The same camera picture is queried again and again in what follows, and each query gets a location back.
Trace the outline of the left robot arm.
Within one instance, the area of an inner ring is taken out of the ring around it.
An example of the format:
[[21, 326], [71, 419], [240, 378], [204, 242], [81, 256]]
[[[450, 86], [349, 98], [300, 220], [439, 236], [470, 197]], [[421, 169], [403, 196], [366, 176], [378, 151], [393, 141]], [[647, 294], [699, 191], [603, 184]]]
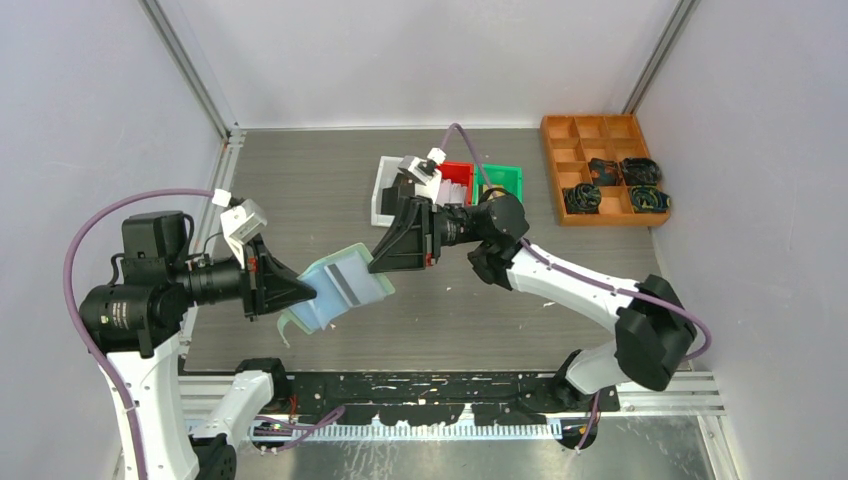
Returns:
[[79, 313], [113, 388], [129, 479], [232, 479], [237, 452], [264, 409], [285, 409], [292, 388], [279, 359], [242, 361], [223, 398], [194, 430], [179, 389], [179, 333], [191, 307], [239, 301], [245, 315], [277, 313], [316, 290], [274, 258], [260, 235], [243, 255], [194, 261], [191, 216], [138, 214], [123, 222], [112, 279], [93, 288]]

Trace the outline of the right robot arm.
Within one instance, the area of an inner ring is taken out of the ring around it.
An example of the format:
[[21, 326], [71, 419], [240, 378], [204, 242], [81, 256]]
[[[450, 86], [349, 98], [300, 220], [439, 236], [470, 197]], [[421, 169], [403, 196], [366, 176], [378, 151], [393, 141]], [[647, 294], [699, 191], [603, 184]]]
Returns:
[[697, 339], [664, 278], [643, 281], [608, 276], [558, 258], [531, 243], [518, 198], [505, 191], [476, 205], [433, 203], [403, 197], [387, 233], [371, 252], [372, 273], [423, 270], [445, 247], [472, 243], [467, 258], [476, 276], [508, 291], [540, 296], [608, 330], [610, 342], [572, 352], [549, 384], [553, 398], [577, 411], [594, 394], [634, 382], [661, 392]]

